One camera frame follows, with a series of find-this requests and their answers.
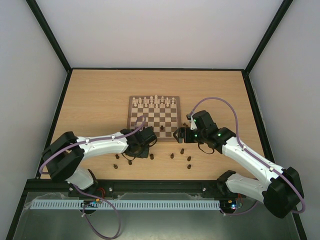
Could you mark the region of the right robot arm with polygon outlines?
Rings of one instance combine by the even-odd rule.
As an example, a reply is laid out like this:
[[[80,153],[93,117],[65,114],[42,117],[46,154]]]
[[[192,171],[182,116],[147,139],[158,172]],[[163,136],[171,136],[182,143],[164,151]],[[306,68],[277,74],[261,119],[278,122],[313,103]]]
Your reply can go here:
[[[283,168],[253,151],[236,133],[227,127],[219,128],[205,110],[194,113],[188,119],[190,127],[179,127],[173,133],[178,143],[206,144],[212,151],[233,159],[254,176],[251,179],[228,170],[218,179],[218,191],[222,195],[239,193],[255,199],[281,219],[303,202],[300,175],[293,167]]]

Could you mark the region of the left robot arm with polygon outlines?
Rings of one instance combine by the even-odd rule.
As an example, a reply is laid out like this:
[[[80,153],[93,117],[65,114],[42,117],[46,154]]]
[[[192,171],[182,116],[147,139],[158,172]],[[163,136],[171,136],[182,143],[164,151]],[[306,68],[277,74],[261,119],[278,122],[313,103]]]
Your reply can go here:
[[[39,173],[49,175],[53,182],[68,182],[73,188],[93,194],[99,187],[98,180],[90,169],[81,167],[81,162],[106,154],[147,158],[150,147],[157,141],[152,127],[122,129],[96,137],[75,136],[68,131],[43,151]]]

